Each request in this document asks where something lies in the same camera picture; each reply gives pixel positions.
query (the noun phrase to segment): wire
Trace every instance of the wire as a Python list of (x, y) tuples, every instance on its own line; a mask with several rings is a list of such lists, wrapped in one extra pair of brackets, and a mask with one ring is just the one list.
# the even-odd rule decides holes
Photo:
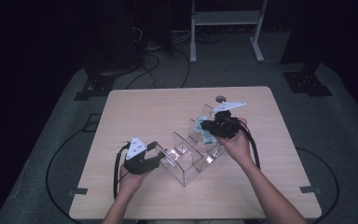
[(226, 35), (224, 32), (222, 32), (221, 34), (217, 34), (217, 35), (211, 35), (209, 33), (200, 33), (196, 36), (197, 43), (203, 44), (203, 45), (212, 45), (212, 44), (218, 43), (220, 41), (223, 41), (225, 39), (226, 39)]
[(144, 75), (150, 73), (151, 71), (155, 70), (155, 69), (158, 67), (158, 65), (159, 65), (159, 58), (158, 58), (157, 56), (155, 56), (155, 55), (152, 55), (152, 54), (149, 54), (149, 56), (152, 56), (152, 57), (154, 57), (154, 58), (157, 60), (156, 65), (154, 65), (150, 70), (147, 70), (146, 72), (142, 73), (142, 74), (139, 75), (138, 77), (134, 78), (134, 79), (127, 85), (126, 90), (128, 90), (128, 89), (130, 88), (130, 85), (132, 85), (132, 83), (134, 83), (138, 78), (140, 78), (140, 77), (142, 77), (142, 76), (144, 76)]
[(118, 183), (120, 183), (120, 181), (121, 181), (124, 177), (126, 177), (126, 175), (129, 174), (129, 173), (130, 173), (130, 171), (127, 171), (127, 173), (124, 174), (124, 175), (118, 180)]
[(156, 77), (156, 75), (154, 75), (153, 73), (152, 73), (152, 71), (149, 71), (148, 69), (146, 69), (145, 68), (145, 64), (143, 64), (143, 69), (145, 70), (145, 71), (148, 71), (148, 74), (149, 74), (149, 76), (150, 76), (150, 78), (152, 78), (152, 80), (153, 80), (153, 83), (150, 85), (150, 89), (153, 89), (153, 88), (157, 88), (157, 82), (158, 82), (158, 78)]
[(119, 168), (120, 159), (121, 159), (121, 152), (123, 152), (124, 149), (130, 148), (130, 144), (131, 144), (131, 142), (128, 142), (124, 147), (121, 148), (121, 150), (116, 155), (115, 172), (113, 173), (113, 197), (114, 198), (117, 197), (118, 182), (121, 180), (121, 179), (118, 179), (118, 176), (119, 176), (118, 168)]
[(258, 168), (259, 170), (261, 170), (261, 167), (260, 167), (260, 159), (258, 159), (257, 146), (256, 146), (256, 144), (255, 144), (255, 140), (254, 140), (254, 138), (252, 137), (251, 131), (249, 130), (248, 126), (246, 126), (246, 124), (245, 124), (244, 122), (240, 121), (240, 120), (238, 120), (239, 123), (238, 123), (238, 122), (235, 122), (234, 120), (231, 120), (231, 119), (223, 119), (223, 120), (228, 121), (228, 122), (230, 122), (230, 123), (233, 123), (234, 125), (237, 125), (237, 126), (241, 129), (241, 131), (248, 137), (249, 142), (250, 142), (251, 145), (252, 145), (252, 150), (253, 150), (253, 152), (254, 152), (255, 165), (257, 166), (257, 168)]
[(181, 88), (183, 88), (187, 82), (187, 79), (188, 79), (188, 76), (190, 74), (190, 60), (188, 59), (187, 55), (185, 53), (183, 53), (182, 51), (180, 51), (179, 49), (172, 49), (173, 51), (176, 51), (176, 52), (179, 52), (181, 53), (183, 56), (185, 56), (186, 58), (186, 62), (187, 62), (187, 72), (186, 72), (186, 77), (185, 77), (185, 80), (183, 81), (182, 83), (182, 86)]
[(178, 38), (176, 38), (176, 39), (174, 39), (174, 40), (172, 41), (172, 43), (173, 43), (174, 45), (175, 45), (175, 44), (179, 44), (179, 43), (181, 43), (181, 42), (183, 42), (183, 41), (185, 41), (185, 40), (187, 40), (187, 39), (189, 39), (189, 38), (191, 37), (191, 32), (190, 32), (190, 31), (184, 31), (184, 32), (186, 32), (185, 35), (180, 36), (180, 37), (178, 37)]
[(65, 142), (62, 143), (62, 145), (56, 150), (56, 152), (54, 153), (53, 157), (51, 158), (50, 162), (48, 163), (48, 169), (46, 171), (46, 178), (45, 178), (45, 184), (46, 184), (46, 189), (48, 191), (48, 197), (50, 198), (51, 202), (58, 208), (58, 210), (60, 210), (61, 213), (63, 213), (66, 217), (68, 217), (69, 219), (71, 219), (73, 222), (75, 223), (80, 223), (79, 221), (71, 218), (58, 204), (57, 202), (54, 200), (50, 188), (48, 186), (48, 174), (50, 172), (50, 167), (51, 164), (53, 163), (55, 157), (57, 156), (57, 154), (63, 149), (63, 147), (69, 142), (71, 141), (76, 135), (78, 135), (79, 133), (83, 133), (86, 128), (88, 128), (89, 126), (93, 125), (94, 123), (91, 123), (90, 125), (85, 126), (84, 128), (80, 129), (79, 131), (75, 132), (74, 134), (72, 134), (72, 136), (70, 136)]
[(314, 224), (317, 224), (319, 222), (321, 222), (325, 217), (327, 217), (331, 211), (333, 211), (333, 209), (336, 207), (337, 203), (338, 203), (338, 198), (339, 198), (339, 184), (338, 184), (338, 179), (333, 171), (333, 169), (327, 164), (326, 161), (324, 161), (324, 159), (322, 159), (320, 156), (316, 155), (314, 152), (311, 152), (309, 150), (306, 150), (305, 148), (302, 148), (302, 147), (296, 147), (296, 150), (300, 150), (300, 151), (305, 151), (307, 153), (309, 153), (310, 155), (316, 157), (319, 161), (321, 161), (325, 167), (330, 171), (333, 179), (334, 179), (334, 183), (336, 185), (336, 197), (333, 201), (333, 204), (330, 206), (330, 208), (323, 214), (321, 215), (320, 217), (318, 217), (315, 222), (313, 222)]
[(135, 40), (135, 42), (139, 42), (139, 41), (141, 41), (142, 36), (143, 36), (142, 30), (141, 30), (141, 29), (139, 29), (138, 27), (132, 27), (131, 29), (132, 29), (132, 30), (137, 30), (137, 31), (139, 31), (139, 38), (138, 38), (138, 41), (136, 41), (136, 40)]

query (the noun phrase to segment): crumpled paper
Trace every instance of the crumpled paper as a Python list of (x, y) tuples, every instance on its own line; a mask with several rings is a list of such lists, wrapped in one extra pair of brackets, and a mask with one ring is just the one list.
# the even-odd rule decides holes
[(196, 119), (196, 125), (194, 126), (194, 130), (202, 135), (204, 144), (221, 145), (220, 142), (212, 134), (201, 128), (202, 121), (206, 119), (208, 119), (206, 116), (199, 116)]

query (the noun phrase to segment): cable on floor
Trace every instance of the cable on floor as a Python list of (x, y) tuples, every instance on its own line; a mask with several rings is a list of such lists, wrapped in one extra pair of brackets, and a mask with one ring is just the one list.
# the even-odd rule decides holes
[(203, 45), (212, 45), (225, 39), (226, 35), (223, 32), (215, 35), (204, 32), (196, 35), (196, 42)]
[(336, 177), (336, 174), (334, 173), (333, 169), (330, 167), (329, 164), (327, 164), (327, 162), (322, 159), (320, 156), (318, 156), (317, 154), (315, 154), (314, 152), (311, 152), (305, 148), (302, 148), (302, 147), (296, 147), (296, 150), (299, 150), (299, 151), (304, 151), (304, 152), (307, 152), (309, 153), (310, 155), (316, 157), (319, 161), (321, 161), (324, 166), (329, 170), (331, 176), (333, 177), (334, 179), (334, 183), (336, 185), (336, 197), (333, 201), (333, 204), (329, 207), (329, 209), (327, 209), (327, 211), (322, 214), (320, 217), (316, 218), (315, 221), (313, 222), (313, 224), (317, 224), (317, 223), (320, 223), (323, 219), (325, 219), (330, 213), (331, 211), (333, 211), (333, 209), (336, 207), (337, 203), (338, 203), (338, 198), (339, 198), (339, 184), (338, 184), (338, 179)]
[(181, 53), (185, 58), (186, 58), (186, 62), (187, 62), (187, 72), (186, 72), (186, 77), (185, 80), (183, 81), (181, 88), (183, 88), (187, 82), (188, 76), (190, 74), (190, 60), (188, 59), (187, 55), (185, 53), (183, 53), (182, 51), (180, 51), (179, 49), (172, 49), (173, 51), (179, 52)]
[[(155, 55), (150, 55), (150, 54), (146, 54), (145, 56), (151, 56), (151, 57), (157, 57)], [(143, 63), (142, 65), (143, 69), (148, 72), (150, 78), (152, 79), (153, 83), (150, 85), (150, 89), (157, 89), (157, 82), (158, 82), (158, 78), (155, 74), (152, 73), (152, 71), (148, 70), (146, 67), (145, 67), (145, 64)]]
[(51, 191), (50, 191), (50, 188), (49, 188), (49, 185), (48, 185), (48, 174), (50, 172), (50, 167), (51, 167), (51, 164), (54, 162), (54, 159), (56, 158), (56, 156), (58, 155), (58, 153), (63, 149), (63, 147), (68, 143), (70, 142), (75, 136), (77, 136), (78, 134), (80, 133), (89, 133), (89, 131), (87, 131), (87, 128), (92, 126), (92, 125), (98, 125), (98, 123), (96, 122), (92, 122), (92, 123), (89, 123), (87, 125), (85, 125), (82, 129), (80, 129), (79, 131), (75, 132), (74, 134), (72, 134), (65, 142), (62, 143), (62, 145), (60, 145), (60, 147), (56, 150), (56, 152), (54, 153), (53, 157), (50, 159), (50, 162), (48, 163), (48, 169), (46, 171), (46, 176), (45, 176), (45, 185), (46, 185), (46, 190), (48, 192), (48, 197), (50, 198), (51, 202), (57, 207), (57, 209), (63, 213), (66, 217), (68, 217), (70, 220), (72, 220), (73, 222), (75, 223), (78, 223), (80, 224), (81, 222), (78, 221), (78, 220), (75, 220), (73, 218), (71, 218), (69, 216), (69, 214), (67, 214), (58, 204), (57, 202), (54, 200), (52, 194), (51, 194)]
[(144, 76), (144, 75), (146, 75), (146, 74), (150, 74), (151, 71), (155, 70), (155, 69), (158, 67), (158, 65), (159, 65), (159, 58), (158, 58), (157, 56), (153, 55), (153, 54), (148, 54), (148, 56), (151, 56), (151, 57), (153, 57), (153, 58), (155, 58), (155, 59), (157, 60), (156, 65), (154, 65), (150, 70), (146, 70), (146, 71), (143, 72), (141, 75), (139, 75), (138, 77), (134, 78), (134, 79), (127, 85), (126, 90), (128, 90), (128, 89), (130, 88), (130, 85), (132, 85), (132, 83), (134, 83), (138, 78), (140, 78), (140, 77), (142, 77), (142, 76)]

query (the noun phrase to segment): person's right hand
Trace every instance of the person's right hand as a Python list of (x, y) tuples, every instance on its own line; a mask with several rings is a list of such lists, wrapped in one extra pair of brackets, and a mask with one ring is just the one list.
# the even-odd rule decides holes
[[(239, 120), (246, 125), (246, 119), (239, 118)], [(231, 139), (218, 136), (216, 136), (216, 139), (225, 147), (227, 154), (234, 159), (234, 161), (253, 162), (251, 158), (249, 139), (243, 131), (239, 130), (238, 134)]]

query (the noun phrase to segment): dark background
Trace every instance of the dark background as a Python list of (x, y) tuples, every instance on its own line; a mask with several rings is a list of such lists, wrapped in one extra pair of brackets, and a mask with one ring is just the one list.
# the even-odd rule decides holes
[[(112, 69), (139, 65), (133, 25), (166, 45), (169, 29), (189, 29), (190, 1), (91, 2), (0, 1), (0, 207), (84, 62)], [(199, 9), (211, 6), (251, 8), (259, 2), (198, 1)], [(153, 15), (166, 17), (160, 20), (166, 29), (155, 29)], [(282, 62), (304, 63), (316, 54), (358, 102), (357, 1), (269, 0), (263, 30), (292, 30)]]

